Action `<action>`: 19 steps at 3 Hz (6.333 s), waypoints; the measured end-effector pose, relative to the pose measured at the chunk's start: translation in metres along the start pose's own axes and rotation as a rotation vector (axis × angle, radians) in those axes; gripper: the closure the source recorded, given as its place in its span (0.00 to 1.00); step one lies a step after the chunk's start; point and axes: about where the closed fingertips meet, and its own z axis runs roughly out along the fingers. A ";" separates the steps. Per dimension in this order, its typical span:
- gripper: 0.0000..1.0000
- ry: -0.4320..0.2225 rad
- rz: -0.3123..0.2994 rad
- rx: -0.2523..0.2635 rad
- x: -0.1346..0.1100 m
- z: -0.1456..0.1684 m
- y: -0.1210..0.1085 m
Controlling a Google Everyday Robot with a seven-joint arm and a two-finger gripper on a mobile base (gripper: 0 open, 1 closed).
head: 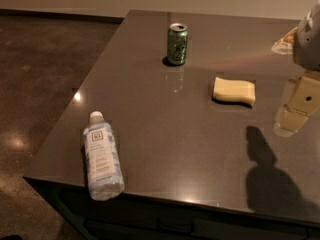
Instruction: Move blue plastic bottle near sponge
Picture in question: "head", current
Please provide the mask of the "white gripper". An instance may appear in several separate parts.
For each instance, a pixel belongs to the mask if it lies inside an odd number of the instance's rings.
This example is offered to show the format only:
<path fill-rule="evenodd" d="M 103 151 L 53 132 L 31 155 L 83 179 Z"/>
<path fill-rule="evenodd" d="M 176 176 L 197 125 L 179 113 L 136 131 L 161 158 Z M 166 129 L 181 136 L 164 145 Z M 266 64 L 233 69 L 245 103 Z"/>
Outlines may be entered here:
<path fill-rule="evenodd" d="M 316 71 L 305 71 L 286 83 L 273 127 L 281 137 L 296 134 L 320 109 L 320 1 L 298 25 L 293 59 L 304 69 Z"/>

